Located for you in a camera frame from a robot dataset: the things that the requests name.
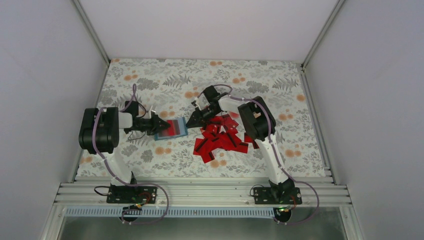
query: glass panel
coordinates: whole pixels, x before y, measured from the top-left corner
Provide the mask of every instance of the glass panel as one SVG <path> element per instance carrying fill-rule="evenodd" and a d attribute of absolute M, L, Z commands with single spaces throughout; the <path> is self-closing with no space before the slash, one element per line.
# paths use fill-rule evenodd
<path fill-rule="evenodd" d="M 305 219 L 313 208 L 299 207 L 291 222 Z M 139 218 L 137 221 L 148 221 Z M 322 207 L 310 221 L 277 225 L 261 218 L 165 218 L 152 225 L 122 224 L 118 217 L 65 217 L 61 240 L 344 240 L 345 228 L 338 207 Z"/>

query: gray leaf pattern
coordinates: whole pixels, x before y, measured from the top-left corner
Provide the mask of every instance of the gray leaf pattern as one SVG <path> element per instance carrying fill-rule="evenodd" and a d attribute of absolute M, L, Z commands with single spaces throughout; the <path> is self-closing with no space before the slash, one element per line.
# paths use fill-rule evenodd
<path fill-rule="evenodd" d="M 137 80 L 137 89 L 139 90 L 153 90 L 153 89 L 157 89 L 159 87 L 159 83 L 154 82 L 153 80 L 147 79 L 145 77 L 143 78 L 139 78 Z"/>
<path fill-rule="evenodd" d="M 188 84 L 190 82 L 190 77 L 187 77 L 187 75 L 182 76 L 181 74 L 178 74 L 178 76 L 170 76 L 163 85 L 166 85 L 168 87 L 173 88 L 180 88 L 184 84 Z"/>
<path fill-rule="evenodd" d="M 200 59 L 113 59 L 98 107 L 123 108 L 137 85 L 136 98 L 147 109 L 154 107 L 164 120 L 190 117 L 191 102 L 204 88 L 226 83 L 237 97 L 261 96 L 276 120 L 276 141 L 282 161 L 294 177 L 324 176 L 324 165 L 305 100 L 300 75 L 293 62 L 200 60 Z M 218 87 L 219 92 L 228 91 Z M 207 104 L 204 97 L 200 102 Z M 234 120 L 241 124 L 240 118 Z M 239 137 L 243 139 L 241 126 Z M 134 174 L 144 177 L 266 177 L 267 166 L 259 149 L 249 144 L 248 153 L 213 151 L 215 160 L 203 163 L 193 155 L 198 128 L 188 136 L 155 141 L 144 132 L 119 132 L 115 149 Z M 109 176 L 103 161 L 83 151 L 78 176 Z"/>
<path fill-rule="evenodd" d="M 248 81 L 246 83 L 246 86 L 249 87 L 247 90 L 252 94 L 255 94 L 255 93 L 263 94 L 270 90 L 270 88 L 267 85 L 264 85 L 260 82 L 255 82 L 255 81 Z"/>
<path fill-rule="evenodd" d="M 153 160 L 153 152 L 152 150 L 145 150 L 140 156 L 140 159 L 145 163 L 150 163 Z"/>
<path fill-rule="evenodd" d="M 123 150 L 121 151 L 121 153 L 127 157 L 129 157 L 130 155 L 132 155 L 135 151 L 137 151 L 139 148 L 136 147 L 135 145 L 129 145 L 123 148 Z"/>

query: metal frame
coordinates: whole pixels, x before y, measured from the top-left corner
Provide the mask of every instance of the metal frame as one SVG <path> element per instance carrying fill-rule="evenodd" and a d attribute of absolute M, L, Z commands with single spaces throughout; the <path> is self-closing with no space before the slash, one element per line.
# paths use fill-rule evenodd
<path fill-rule="evenodd" d="M 324 36 L 327 34 L 328 29 L 334 22 L 334 19 L 336 18 L 337 14 L 339 13 L 340 9 L 342 8 L 343 4 L 346 0 L 338 0 L 335 4 L 333 10 L 330 13 L 330 16 L 328 17 L 327 21 L 325 22 L 324 26 L 322 27 L 321 31 L 318 34 L 318 37 L 313 42 L 312 47 L 310 48 L 309 52 L 306 55 L 305 60 L 302 63 L 302 66 L 306 68 L 306 66 L 309 64 L 309 61 L 311 60 L 312 56 L 314 55 L 315 51 L 317 50 L 318 46 L 320 45 L 321 41 L 323 40 Z"/>
<path fill-rule="evenodd" d="M 91 36 L 91 39 L 94 41 L 94 44 L 100 53 L 101 57 L 103 58 L 106 65 L 109 67 L 111 59 L 109 58 L 108 54 L 106 53 L 105 48 L 102 45 L 102 42 L 100 41 L 99 37 L 96 34 L 96 31 L 93 28 L 93 25 L 90 22 L 89 17 L 87 16 L 86 12 L 84 11 L 83 6 L 80 3 L 80 0 L 72 0 L 73 5 L 75 6 L 76 11 L 78 12 L 79 16 L 81 17 L 81 22 L 84 23 L 85 28 L 87 29 L 88 33 Z"/>
<path fill-rule="evenodd" d="M 364 240 L 354 208 L 340 207 L 340 213 L 347 240 Z"/>
<path fill-rule="evenodd" d="M 308 181 L 320 196 L 322 207 L 348 207 L 352 205 L 346 186 L 334 185 L 331 176 L 298 177 Z M 62 183 L 54 200 L 55 206 L 107 206 L 106 197 L 94 193 L 96 186 L 108 186 L 110 177 L 77 177 L 74 183 Z M 195 178 L 195 177 L 138 177 L 139 183 L 155 183 L 166 189 L 173 207 L 281 207 L 281 205 L 255 205 L 250 189 L 255 184 L 266 185 L 268 179 L 258 178 Z M 306 185 L 298 185 L 303 204 L 314 207 L 314 192 Z M 166 206 L 162 191 L 158 192 L 155 206 Z"/>
<path fill-rule="evenodd" d="M 47 222 L 45 224 L 44 230 L 41 235 L 41 240 L 56 240 L 59 237 L 59 233 L 62 228 L 62 223 L 64 221 L 66 206 L 56 206 L 50 210 L 48 215 Z"/>
<path fill-rule="evenodd" d="M 332 164 L 332 159 L 330 158 L 329 151 L 327 149 L 327 145 L 323 135 L 323 130 L 321 128 L 320 120 L 318 118 L 317 109 L 315 107 L 315 103 L 313 100 L 313 96 L 311 94 L 311 89 L 309 87 L 308 79 L 306 77 L 305 68 L 298 63 L 297 70 L 300 75 L 300 80 L 303 86 L 303 92 L 305 93 L 306 103 L 309 108 L 310 117 L 312 119 L 312 125 L 315 131 L 316 140 L 318 142 L 319 152 L 321 153 L 321 157 L 322 157 L 322 160 L 324 161 L 324 165 L 328 167 L 329 169 L 331 169 L 334 184 L 337 185 L 339 183 L 338 174 L 335 168 L 333 167 L 334 165 Z"/>

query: black cable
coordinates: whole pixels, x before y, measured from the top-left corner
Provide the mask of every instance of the black cable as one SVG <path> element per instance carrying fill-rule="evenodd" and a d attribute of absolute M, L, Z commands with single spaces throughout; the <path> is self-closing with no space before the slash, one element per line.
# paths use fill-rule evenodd
<path fill-rule="evenodd" d="M 142 118 L 142 117 L 144 117 L 146 115 L 147 110 L 146 110 L 145 106 L 143 106 L 143 104 L 141 102 L 137 102 L 137 103 L 144 110 L 143 116 L 137 116 L 137 118 Z"/>
<path fill-rule="evenodd" d="M 252 190 L 253 190 L 253 188 L 255 187 L 255 186 L 261 186 L 262 188 L 265 188 L 263 185 L 261 185 L 261 184 L 255 184 L 255 185 L 253 185 L 252 186 L 252 188 L 250 189 L 250 191 L 249 191 L 249 195 L 251 196 L 251 197 L 255 197 L 254 195 L 252 195 Z"/>
<path fill-rule="evenodd" d="M 103 196 L 103 197 L 107 197 L 107 196 L 108 196 L 107 194 L 103 194 L 103 193 L 98 192 L 98 191 L 97 191 L 97 188 L 109 189 L 109 186 L 96 186 L 96 187 L 94 188 L 94 192 L 95 192 L 96 194 L 98 194 L 98 195 L 100 195 L 100 196 Z"/>
<path fill-rule="evenodd" d="M 134 131 L 131 131 L 131 134 L 126 138 L 127 141 L 139 140 L 139 139 L 142 139 L 146 135 L 146 132 L 144 132 L 143 136 L 138 137 L 138 138 L 132 138 L 132 139 L 130 139 L 130 137 L 133 135 L 133 132 Z"/>

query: wire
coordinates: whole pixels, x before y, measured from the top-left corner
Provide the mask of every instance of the wire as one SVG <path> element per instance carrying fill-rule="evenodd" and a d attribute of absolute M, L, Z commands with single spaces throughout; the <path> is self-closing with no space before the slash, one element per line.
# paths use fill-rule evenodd
<path fill-rule="evenodd" d="M 104 196 L 104 197 L 107 197 L 107 196 L 108 196 L 107 194 L 103 194 L 103 193 L 101 193 L 101 192 L 98 192 L 98 191 L 97 191 L 97 189 L 98 189 L 98 188 L 109 189 L 109 187 L 108 187 L 108 186 L 96 186 L 96 187 L 94 187 L 94 192 L 95 192 L 96 194 L 98 194 L 98 195 L 100 195 L 100 196 Z"/>
<path fill-rule="evenodd" d="M 133 135 L 133 132 L 134 132 L 134 131 L 131 131 L 131 134 L 130 134 L 127 138 L 126 138 L 126 140 L 127 140 L 127 141 L 139 140 L 139 139 L 142 139 L 144 136 L 146 136 L 146 132 L 144 132 L 143 136 L 141 136 L 141 137 L 137 137 L 137 138 L 131 138 L 131 139 L 130 139 L 130 137 Z"/>
<path fill-rule="evenodd" d="M 266 121 L 268 123 L 268 139 L 269 139 L 269 142 L 272 143 L 272 139 L 271 139 L 271 120 L 270 120 L 270 116 L 268 115 L 268 113 L 265 110 L 264 106 L 262 106 L 258 101 L 254 100 L 254 99 L 239 98 L 239 97 L 231 96 L 230 93 L 233 91 L 233 87 L 231 87 L 230 85 L 227 85 L 227 84 L 215 84 L 213 86 L 214 87 L 224 86 L 224 87 L 229 88 L 230 90 L 228 92 L 228 96 L 229 96 L 230 99 L 241 101 L 241 102 L 248 101 L 248 102 L 252 102 L 252 103 L 256 104 L 260 108 L 260 110 L 262 110 L 262 112 L 265 115 Z M 279 160 L 279 155 L 277 154 L 276 147 L 274 146 L 274 144 L 271 144 L 271 147 L 272 147 L 272 151 L 274 152 L 275 159 L 277 160 L 278 167 L 281 169 L 281 171 L 289 179 L 291 179 L 294 183 L 305 184 L 306 186 L 308 186 L 313 191 L 313 193 L 316 196 L 316 208 L 315 208 L 315 210 L 313 211 L 313 213 L 309 217 L 307 217 L 306 219 L 304 219 L 302 221 L 298 221 L 298 222 L 289 222 L 289 223 L 285 222 L 284 225 L 298 225 L 298 224 L 305 223 L 305 222 L 311 220 L 315 216 L 315 214 L 317 214 L 317 211 L 320 208 L 320 197 L 318 196 L 317 190 L 315 190 L 315 188 L 311 184 L 309 184 L 309 183 L 307 183 L 305 181 L 298 181 L 298 180 L 294 179 L 286 170 L 284 170 L 284 168 L 282 167 L 282 164 L 281 164 L 281 162 Z M 274 217 L 274 220 L 277 222 L 277 224 L 280 224 L 280 221 L 278 221 L 275 217 Z"/>
<path fill-rule="evenodd" d="M 146 196 L 146 202 L 145 202 L 145 204 L 148 204 L 150 202 L 150 199 L 152 198 L 152 195 L 150 193 L 148 193 L 147 191 L 142 192 L 142 193 L 139 194 L 139 196 L 141 196 L 141 195 Z"/>
<path fill-rule="evenodd" d="M 141 119 L 142 117 L 144 117 L 146 115 L 147 110 L 146 110 L 145 106 L 143 106 L 143 104 L 141 102 L 137 102 L 137 103 L 144 110 L 143 116 L 137 116 L 137 118 Z"/>
<path fill-rule="evenodd" d="M 137 99 L 136 99 L 136 91 L 137 91 L 137 85 L 134 83 L 134 84 L 132 85 L 132 96 L 131 96 L 131 99 L 129 99 L 128 104 L 127 104 L 127 105 L 126 105 L 123 109 L 119 110 L 121 113 L 122 113 L 123 111 L 127 110 L 127 108 L 130 106 L 130 104 L 131 104 L 133 101 L 136 101 L 136 100 L 137 100 Z"/>
<path fill-rule="evenodd" d="M 125 182 L 125 181 L 123 181 L 122 179 L 120 179 L 118 176 L 116 176 L 115 174 L 114 174 L 114 172 L 112 171 L 112 169 L 111 169 L 111 167 L 109 166 L 109 164 L 108 164 L 108 160 L 106 159 L 106 157 L 105 157 L 105 155 L 103 155 L 103 153 L 101 153 L 100 151 L 99 151 L 99 149 L 97 148 L 97 145 L 96 145 L 96 132 L 97 132 L 97 127 L 98 127 L 98 125 L 99 125 L 99 119 L 100 119 L 100 115 L 101 115 L 101 113 L 102 113 L 102 111 L 105 109 L 105 107 L 101 107 L 99 110 L 98 110 L 98 113 L 97 113 L 97 115 L 96 115 L 96 118 L 95 118 L 95 120 L 94 120 L 94 126 L 93 126 L 93 131 L 92 131 L 92 145 L 93 145 L 93 149 L 94 149 L 94 151 L 103 159 L 103 162 L 104 162 L 104 166 L 106 167 L 106 169 L 107 169 L 107 171 L 109 172 L 109 174 L 113 177 L 113 178 L 115 178 L 118 182 L 120 182 L 121 184 L 123 184 L 123 185 L 125 185 L 125 186 L 128 186 L 128 187 L 140 187 L 140 186 L 155 186 L 155 187 L 157 187 L 157 188 L 159 188 L 160 190 L 162 190 L 163 191 L 163 194 L 165 195 L 165 197 L 166 197 L 166 209 L 165 209 L 165 211 L 163 212 L 163 214 L 162 214 L 162 216 L 160 216 L 159 218 L 157 218 L 157 219 L 155 219 L 155 220 L 153 220 L 153 221 L 148 221 L 148 222 L 134 222 L 134 223 L 132 223 L 132 224 L 135 224 L 135 225 L 147 225 L 147 224 L 154 224 L 154 223 L 157 223 L 157 222 L 159 222 L 159 221 L 161 221 L 162 219 L 164 219 L 164 217 L 168 214 L 168 210 L 169 210 L 169 208 L 170 208 L 170 198 L 169 198 L 169 196 L 168 196 L 168 194 L 167 194 L 167 191 L 165 191 L 165 189 L 163 188 L 163 187 L 161 187 L 160 185 L 158 185 L 158 184 L 155 184 L 155 183 L 151 183 L 151 182 L 142 182 L 142 183 L 137 183 L 137 184 L 129 184 L 129 183 L 127 183 L 127 182 Z M 124 219 L 122 219 L 122 222 L 123 223 L 128 223 L 128 224 L 131 224 L 131 222 L 129 222 L 129 221 L 126 221 L 126 220 L 124 220 Z"/>
<path fill-rule="evenodd" d="M 298 204 L 296 203 L 296 199 L 295 199 L 295 197 L 294 197 L 294 196 L 290 195 L 290 198 L 293 200 L 293 208 L 291 209 L 291 210 L 293 210 L 293 209 L 295 209 L 295 208 L 296 208 L 296 206 L 297 206 Z"/>
<path fill-rule="evenodd" d="M 250 191 L 249 191 L 249 195 L 251 196 L 251 197 L 255 197 L 255 195 L 253 195 L 252 194 L 252 190 L 253 190 L 253 188 L 255 187 L 255 186 L 261 186 L 262 188 L 265 188 L 263 185 L 261 185 L 261 184 L 255 184 L 255 185 L 253 185 L 252 186 L 252 188 L 250 189 Z"/>

